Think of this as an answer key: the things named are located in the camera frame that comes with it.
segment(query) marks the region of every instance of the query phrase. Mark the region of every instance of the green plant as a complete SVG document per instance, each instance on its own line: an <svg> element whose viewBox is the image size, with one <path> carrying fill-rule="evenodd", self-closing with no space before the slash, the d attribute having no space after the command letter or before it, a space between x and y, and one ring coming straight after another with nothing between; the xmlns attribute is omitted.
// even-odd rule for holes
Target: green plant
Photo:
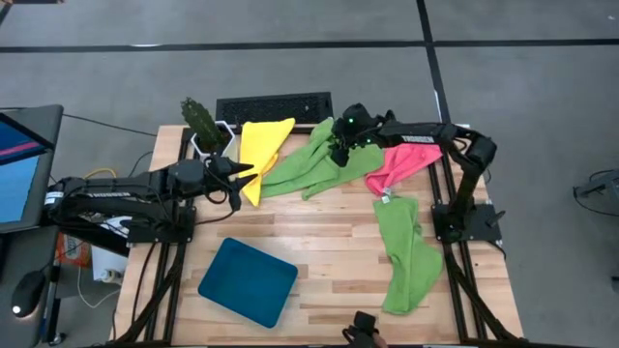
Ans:
<svg viewBox="0 0 619 348"><path fill-rule="evenodd" d="M202 151L214 151L218 146L225 145L221 130L213 121L213 117L201 103L187 98L181 102L183 118L199 139L198 145Z"/></svg>

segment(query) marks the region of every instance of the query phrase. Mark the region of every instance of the green cloth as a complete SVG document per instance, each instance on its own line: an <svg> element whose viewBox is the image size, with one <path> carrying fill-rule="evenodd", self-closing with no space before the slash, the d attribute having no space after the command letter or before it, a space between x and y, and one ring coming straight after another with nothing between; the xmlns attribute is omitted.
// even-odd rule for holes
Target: green cloth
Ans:
<svg viewBox="0 0 619 348"><path fill-rule="evenodd" d="M394 271L383 310L407 314L438 279L443 258L424 242L417 220L417 200L391 196L387 203L375 201L374 212Z"/></svg>
<svg viewBox="0 0 619 348"><path fill-rule="evenodd" d="M349 153L348 164L340 168L331 159L333 119L321 122L311 132L306 146L297 149L273 168L262 180L261 197L286 194L305 189L302 198L364 176L380 168L384 155L376 145L357 148Z"/></svg>

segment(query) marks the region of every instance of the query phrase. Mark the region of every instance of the wooden tabletop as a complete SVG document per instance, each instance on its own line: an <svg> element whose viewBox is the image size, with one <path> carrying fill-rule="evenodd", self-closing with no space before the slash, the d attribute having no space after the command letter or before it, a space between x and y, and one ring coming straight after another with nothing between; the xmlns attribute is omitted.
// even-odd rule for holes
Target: wooden tabletop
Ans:
<svg viewBox="0 0 619 348"><path fill-rule="evenodd" d="M151 170L175 162L180 149L181 126L159 130ZM306 135L290 135L280 148L285 158L307 141ZM437 164L439 178L443 178ZM456 182L461 170L452 166ZM443 197L447 197L441 181ZM419 200L419 217L426 242L442 252L434 239L430 217L433 202L427 170L397 184L398 195ZM476 199L487 199L480 182ZM455 343L456 321L447 274L443 271L431 292L409 315L396 316L381 311L392 276L378 223L372 209L376 197L362 179L319 193L308 201L300 192L265 198L254 208L244 197L241 211L219 223L197 226L188 244L174 335L178 344L345 344L341 330L352 324L362 310L378 318L377 328L389 344ZM195 200L197 219L217 218L229 206ZM273 329L265 329L197 294L215 253L226 237L232 237L295 264L299 276ZM522 335L512 287L503 255L484 242L469 243L479 293L499 320L515 335ZM129 266L116 309L117 332L125 332L131 322L133 298L149 246L132 248ZM140 292L138 311L153 289L159 247L148 264ZM174 250L170 252L170 261ZM469 335L474 336L470 304L463 295ZM162 302L155 338L161 338L167 299Z"/></svg>

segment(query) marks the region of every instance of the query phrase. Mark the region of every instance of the yellow towel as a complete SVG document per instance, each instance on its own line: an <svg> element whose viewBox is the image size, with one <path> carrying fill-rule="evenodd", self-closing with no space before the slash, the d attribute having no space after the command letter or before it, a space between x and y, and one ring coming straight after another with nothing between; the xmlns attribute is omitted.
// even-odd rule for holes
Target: yellow towel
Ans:
<svg viewBox="0 0 619 348"><path fill-rule="evenodd" d="M241 133L241 163L253 164L253 168L239 174L246 177L258 174L243 188L248 200L257 207L260 203L260 186L264 175L278 160L278 149L292 131L294 119L278 122L246 122Z"/></svg>

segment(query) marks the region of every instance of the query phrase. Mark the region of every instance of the pink cloth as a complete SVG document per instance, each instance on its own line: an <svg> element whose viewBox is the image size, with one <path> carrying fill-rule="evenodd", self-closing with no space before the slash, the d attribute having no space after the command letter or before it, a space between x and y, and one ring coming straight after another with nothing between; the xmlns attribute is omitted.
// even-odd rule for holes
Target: pink cloth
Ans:
<svg viewBox="0 0 619 348"><path fill-rule="evenodd" d="M385 164L366 175L366 186L381 196L384 188L413 175L441 156L438 145L399 144L385 150Z"/></svg>

